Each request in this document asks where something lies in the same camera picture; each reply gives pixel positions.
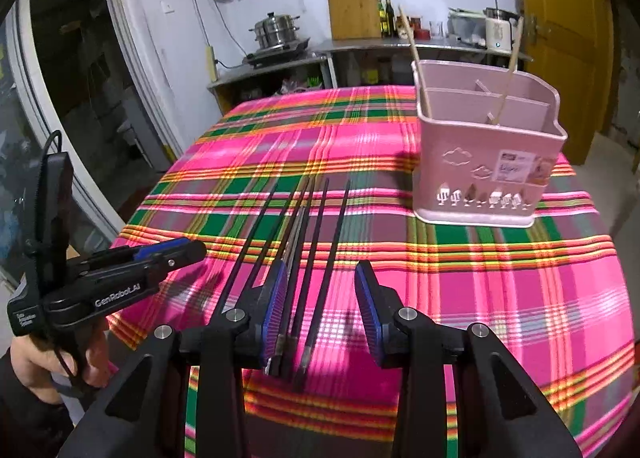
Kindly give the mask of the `left hand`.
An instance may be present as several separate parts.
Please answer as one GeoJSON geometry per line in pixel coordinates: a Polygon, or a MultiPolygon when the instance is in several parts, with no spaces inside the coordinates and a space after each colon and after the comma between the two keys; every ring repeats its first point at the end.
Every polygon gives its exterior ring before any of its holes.
{"type": "MultiPolygon", "coordinates": [[[[101,319],[93,327],[86,352],[86,366],[82,372],[82,380],[89,386],[103,388],[110,380],[108,369],[108,345],[106,333],[107,321],[101,319]]],[[[62,403],[61,395],[55,389],[51,374],[68,375],[68,370],[76,376],[78,366],[70,354],[55,351],[52,345],[34,339],[32,336],[13,337],[10,345],[11,365],[16,378],[38,400],[46,404],[62,403]]]]}

